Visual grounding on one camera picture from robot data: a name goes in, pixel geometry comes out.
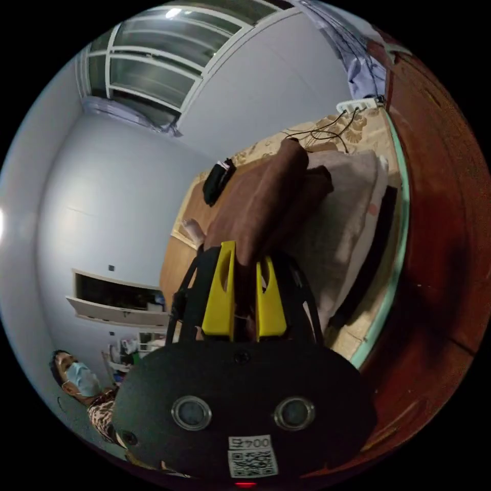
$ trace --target qr code label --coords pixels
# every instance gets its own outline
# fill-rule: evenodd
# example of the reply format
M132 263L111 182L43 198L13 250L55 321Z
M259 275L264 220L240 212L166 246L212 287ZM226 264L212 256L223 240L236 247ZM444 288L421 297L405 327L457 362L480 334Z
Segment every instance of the qr code label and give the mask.
M278 464L270 435L230 437L229 468L233 478L275 476Z

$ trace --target curtain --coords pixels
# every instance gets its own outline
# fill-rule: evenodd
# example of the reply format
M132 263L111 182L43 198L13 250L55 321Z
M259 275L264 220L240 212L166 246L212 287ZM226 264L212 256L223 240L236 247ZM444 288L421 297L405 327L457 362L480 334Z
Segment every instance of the curtain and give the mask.
M322 33L346 71L353 99L385 93L385 68L367 53L364 36L350 22L318 0L290 0Z
M143 126L156 133L165 133L172 137L182 136L176 128L175 121L156 126L144 114L116 101L103 99L102 97L86 96L82 98L82 107L86 114L106 114L118 121Z

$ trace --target window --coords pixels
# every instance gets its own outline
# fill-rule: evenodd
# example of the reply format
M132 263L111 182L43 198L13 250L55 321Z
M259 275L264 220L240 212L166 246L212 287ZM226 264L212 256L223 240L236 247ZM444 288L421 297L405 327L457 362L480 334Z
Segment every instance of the window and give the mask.
M81 53L81 95L123 103L157 126L176 122L221 54L287 8L282 0L184 0L146 10Z
M74 290L74 296L66 299L78 317L120 325L167 326L164 297L157 287L74 271Z

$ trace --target dark wooden surface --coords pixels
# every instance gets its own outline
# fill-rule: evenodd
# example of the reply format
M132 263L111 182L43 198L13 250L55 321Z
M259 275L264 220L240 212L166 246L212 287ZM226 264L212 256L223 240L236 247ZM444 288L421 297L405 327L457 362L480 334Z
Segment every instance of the dark wooden surface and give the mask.
M397 43L381 33L387 42ZM491 178L471 128L421 61L380 45L386 109L408 165L404 269L384 331L362 374L379 421L364 450L337 473L407 441L455 392L491 314Z

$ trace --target electrical cable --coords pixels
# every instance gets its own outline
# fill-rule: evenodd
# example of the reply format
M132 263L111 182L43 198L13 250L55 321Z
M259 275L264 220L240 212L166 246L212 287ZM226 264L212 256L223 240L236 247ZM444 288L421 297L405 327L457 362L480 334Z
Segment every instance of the electrical cable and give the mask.
M310 136L312 139L314 140L322 140L322 141L325 141L325 140L332 140L333 138L339 138L341 140L341 143L343 144L344 146L344 151L345 153L349 153L348 152L348 147L346 146L346 143L344 142L344 140L341 138L341 135L351 126L351 124L353 123L354 119L355 119L355 116L358 112L360 112L360 109L358 108L355 108L354 112L353 112L353 115L351 116L351 120L349 121L349 123L339 132L339 133L335 133L333 131L328 131L328 130L325 130L325 128L327 128L328 126L332 126L333 124L335 124L336 122L339 121L339 119L346 113L347 111L344 110L334 121L332 121L331 123L328 123L324 126L321 126L320 128L316 128L316 129L308 129L308 130L304 130L304 131L297 131L295 133L292 133L291 135L286 135L284 139L286 138L291 138L295 135L302 135L302 134L307 134L306 138L308 138L308 136ZM316 136L316 133L326 133L328 135L331 135L331 136L328 136L328 137L318 137Z

